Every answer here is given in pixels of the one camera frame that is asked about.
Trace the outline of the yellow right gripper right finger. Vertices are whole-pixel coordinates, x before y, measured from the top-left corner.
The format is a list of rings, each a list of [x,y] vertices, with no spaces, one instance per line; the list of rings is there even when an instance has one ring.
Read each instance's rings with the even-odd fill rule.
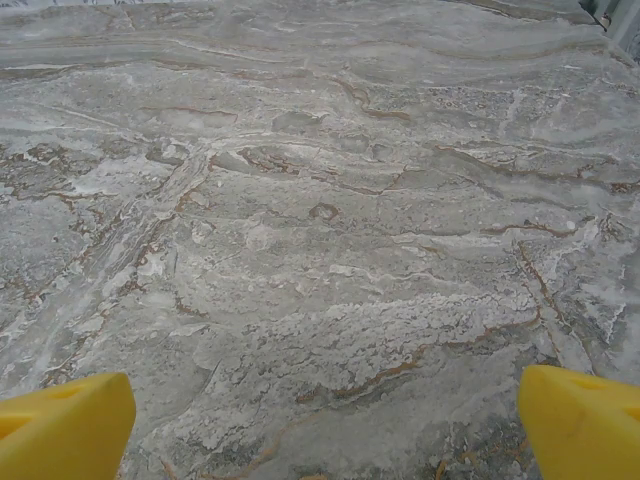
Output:
[[[545,479],[637,479],[639,388],[548,365],[523,371],[518,412]]]

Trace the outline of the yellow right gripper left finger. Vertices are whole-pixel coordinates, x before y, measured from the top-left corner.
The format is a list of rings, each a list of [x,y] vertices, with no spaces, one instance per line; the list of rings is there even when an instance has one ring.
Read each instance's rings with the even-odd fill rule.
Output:
[[[114,479],[136,418],[128,376],[103,373],[1,401],[3,479]]]

